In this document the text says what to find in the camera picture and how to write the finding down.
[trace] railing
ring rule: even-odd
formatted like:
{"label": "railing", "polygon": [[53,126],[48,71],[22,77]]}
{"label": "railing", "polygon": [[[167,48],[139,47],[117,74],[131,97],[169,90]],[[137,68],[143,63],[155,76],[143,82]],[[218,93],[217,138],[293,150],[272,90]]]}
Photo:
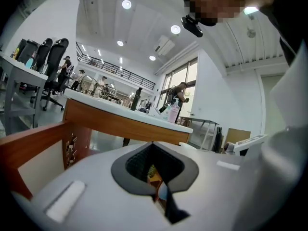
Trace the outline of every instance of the railing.
{"label": "railing", "polygon": [[120,76],[122,78],[128,79],[134,83],[137,83],[143,87],[146,87],[148,89],[153,90],[155,83],[151,82],[145,78],[142,78],[139,75],[136,75],[128,70],[125,70],[124,68],[120,68],[114,64],[111,64],[109,62],[103,62],[95,57],[91,57],[91,56],[87,56],[84,55],[80,49],[80,47],[78,46],[78,44],[76,44],[76,49],[77,49],[77,57],[78,57],[78,61],[81,63],[85,63],[85,64],[89,64],[91,66],[100,68],[102,70],[105,70],[107,72],[110,72],[112,74],[115,74],[117,76]]}

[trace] recessed light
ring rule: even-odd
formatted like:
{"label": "recessed light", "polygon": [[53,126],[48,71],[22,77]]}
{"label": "recessed light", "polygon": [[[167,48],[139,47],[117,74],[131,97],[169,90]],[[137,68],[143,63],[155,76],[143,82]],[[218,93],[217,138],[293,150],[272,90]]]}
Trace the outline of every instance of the recessed light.
{"label": "recessed light", "polygon": [[244,8],[244,14],[250,14],[259,11],[256,7],[247,7]]}
{"label": "recessed light", "polygon": [[171,32],[172,32],[173,34],[179,34],[179,33],[181,32],[181,28],[180,28],[178,25],[173,25],[173,26],[171,27]]}
{"label": "recessed light", "polygon": [[129,0],[124,0],[124,1],[122,2],[122,7],[123,7],[124,9],[126,9],[126,10],[129,10],[129,9],[131,8],[131,1],[129,1]]}

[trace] air conditioner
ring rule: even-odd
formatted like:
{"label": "air conditioner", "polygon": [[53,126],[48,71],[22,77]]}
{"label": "air conditioner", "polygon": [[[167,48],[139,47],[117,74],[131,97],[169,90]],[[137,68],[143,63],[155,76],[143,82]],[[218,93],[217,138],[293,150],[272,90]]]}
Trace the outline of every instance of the air conditioner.
{"label": "air conditioner", "polygon": [[168,39],[165,35],[162,35],[157,44],[154,46],[154,50],[157,55],[165,56],[174,46],[175,44],[170,39]]}

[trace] large window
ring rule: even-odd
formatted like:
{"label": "large window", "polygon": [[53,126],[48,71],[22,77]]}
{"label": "large window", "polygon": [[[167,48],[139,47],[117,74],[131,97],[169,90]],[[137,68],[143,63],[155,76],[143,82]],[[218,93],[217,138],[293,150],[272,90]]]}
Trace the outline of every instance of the large window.
{"label": "large window", "polygon": [[184,103],[180,112],[180,116],[189,116],[193,105],[194,89],[197,79],[198,62],[194,59],[183,66],[166,75],[163,90],[159,97],[157,108],[161,108],[167,101],[167,93],[181,82],[187,82],[188,87],[184,91],[185,98],[189,98],[188,103]]}

